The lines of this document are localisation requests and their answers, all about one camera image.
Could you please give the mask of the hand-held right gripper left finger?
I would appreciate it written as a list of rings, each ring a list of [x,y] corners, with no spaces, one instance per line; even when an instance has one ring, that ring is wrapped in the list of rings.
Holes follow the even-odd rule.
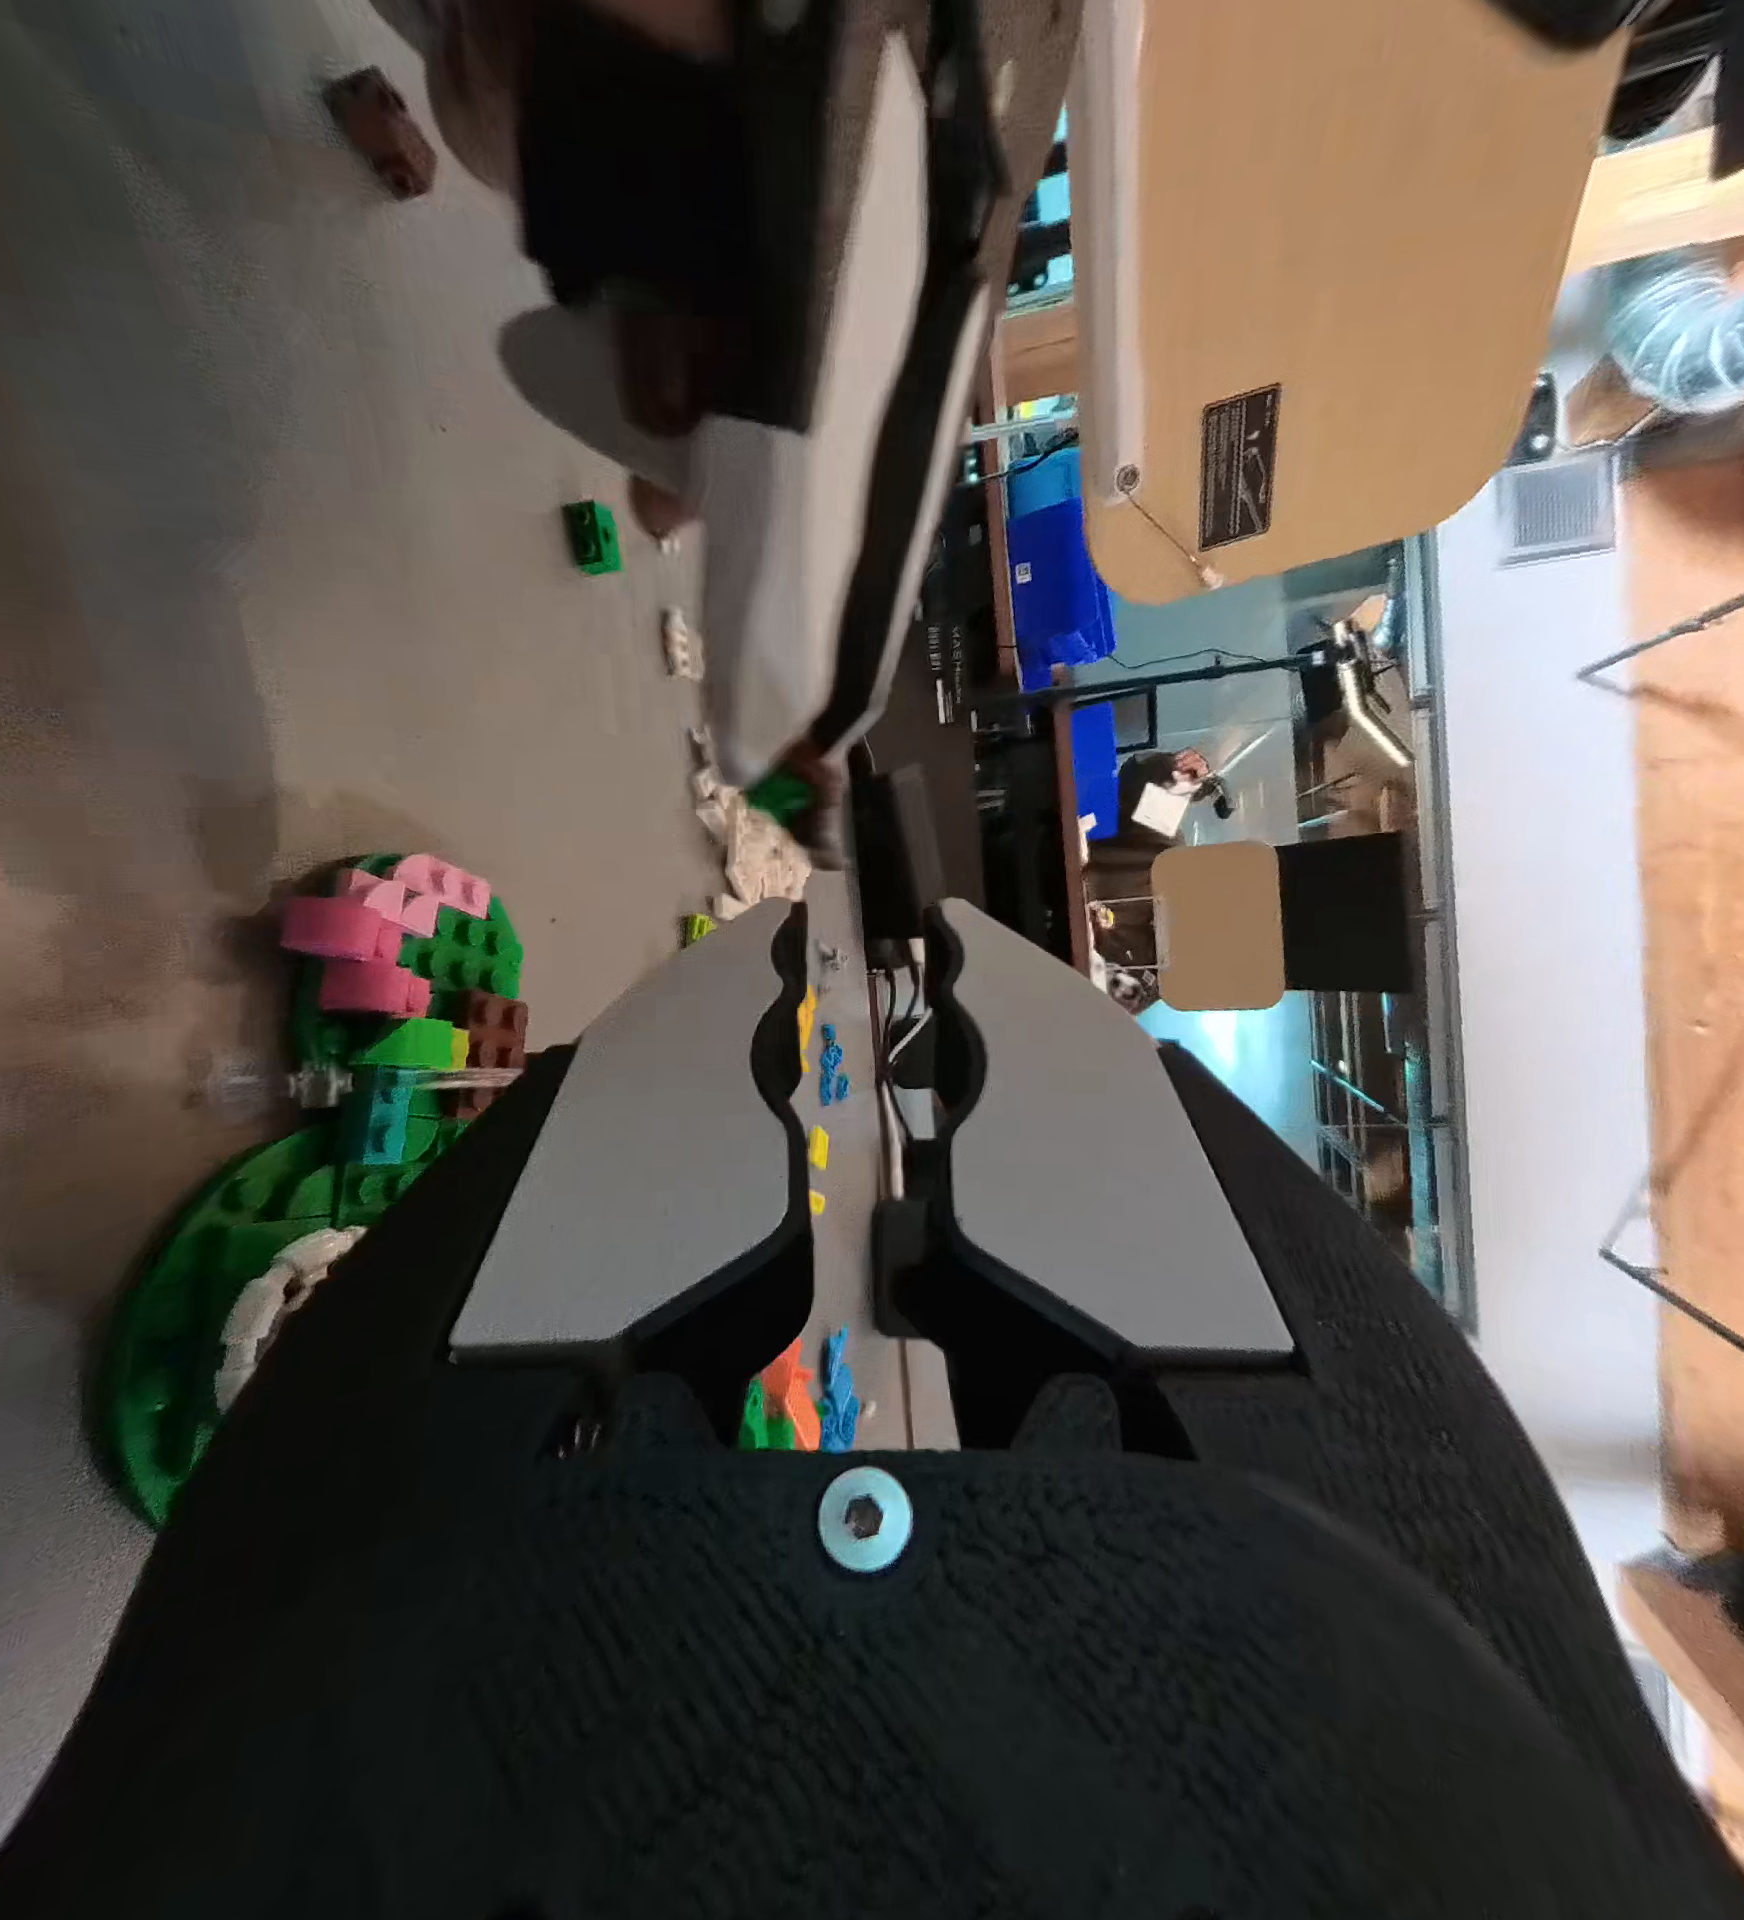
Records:
[[[450,1332],[458,1363],[628,1358],[696,1313],[813,1310],[798,1011],[809,912],[765,900],[580,1040]]]

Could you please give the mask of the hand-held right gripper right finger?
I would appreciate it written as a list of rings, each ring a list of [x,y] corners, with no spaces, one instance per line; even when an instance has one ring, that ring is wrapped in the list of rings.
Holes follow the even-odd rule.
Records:
[[[1295,1334],[1162,1050],[964,900],[928,912],[934,1129],[885,1295],[953,1354],[1010,1334],[1105,1372],[1282,1370]]]

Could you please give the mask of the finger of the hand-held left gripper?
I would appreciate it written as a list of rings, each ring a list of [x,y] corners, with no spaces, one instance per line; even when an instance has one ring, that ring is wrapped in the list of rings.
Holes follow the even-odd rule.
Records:
[[[703,698],[739,787],[878,717],[1001,302],[1001,5],[739,5],[699,298]]]

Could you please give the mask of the blue storage bin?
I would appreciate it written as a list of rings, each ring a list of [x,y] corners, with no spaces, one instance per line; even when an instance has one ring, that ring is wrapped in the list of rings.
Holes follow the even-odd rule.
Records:
[[[1021,685],[1054,684],[1116,654],[1112,599],[1086,539],[1080,452],[1064,447],[1016,470],[1005,488],[1012,621]]]

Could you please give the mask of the brown toy brick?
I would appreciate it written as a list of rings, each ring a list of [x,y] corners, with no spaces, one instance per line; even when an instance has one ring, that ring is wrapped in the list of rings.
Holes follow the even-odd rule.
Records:
[[[335,131],[400,203],[430,195],[438,157],[407,99],[379,67],[328,80],[324,106]]]

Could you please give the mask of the small plywood chair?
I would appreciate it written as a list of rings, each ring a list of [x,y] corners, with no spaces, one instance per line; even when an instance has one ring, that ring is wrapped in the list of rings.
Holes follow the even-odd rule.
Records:
[[[1150,883],[1158,996],[1175,1013],[1419,989],[1419,892],[1398,833],[1179,846]]]

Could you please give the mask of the flower toy brick model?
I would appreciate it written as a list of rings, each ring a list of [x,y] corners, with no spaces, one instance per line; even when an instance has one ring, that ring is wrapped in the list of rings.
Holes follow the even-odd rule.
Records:
[[[288,1317],[526,1061],[520,934],[453,860],[333,863],[283,897],[273,931],[296,1117],[174,1214],[101,1344],[92,1449],[151,1529]]]

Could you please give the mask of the heap of white toy bricks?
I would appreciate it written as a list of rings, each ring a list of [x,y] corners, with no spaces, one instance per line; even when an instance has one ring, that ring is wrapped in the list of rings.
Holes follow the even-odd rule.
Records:
[[[754,811],[726,782],[702,702],[686,725],[691,809],[715,852],[720,888],[705,914],[724,926],[767,903],[807,903],[813,859],[790,831]]]

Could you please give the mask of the black power adapter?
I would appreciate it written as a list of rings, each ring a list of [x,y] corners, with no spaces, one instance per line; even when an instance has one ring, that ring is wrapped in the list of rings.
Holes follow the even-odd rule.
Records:
[[[872,772],[855,785],[861,926],[876,973],[894,973],[927,937],[945,899],[933,793],[921,764]]]

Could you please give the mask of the large plywood chair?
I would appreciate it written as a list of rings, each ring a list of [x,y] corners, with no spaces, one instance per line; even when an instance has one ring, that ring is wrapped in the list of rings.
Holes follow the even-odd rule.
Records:
[[[1086,5],[1086,534],[1162,605],[1436,529],[1526,420],[1631,5]]]

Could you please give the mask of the wall vent grille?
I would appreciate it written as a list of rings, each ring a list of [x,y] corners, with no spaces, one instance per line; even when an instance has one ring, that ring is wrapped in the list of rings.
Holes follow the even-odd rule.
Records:
[[[1612,450],[1580,450],[1507,467],[1494,507],[1501,566],[1610,554],[1620,542],[1620,464]]]

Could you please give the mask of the silver ventilation duct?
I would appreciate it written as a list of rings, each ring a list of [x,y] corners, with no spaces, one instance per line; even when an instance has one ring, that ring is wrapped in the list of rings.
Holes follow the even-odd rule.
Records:
[[[1716,248],[1685,248],[1604,270],[1605,352],[1627,390],[1679,419],[1744,407],[1744,285]]]

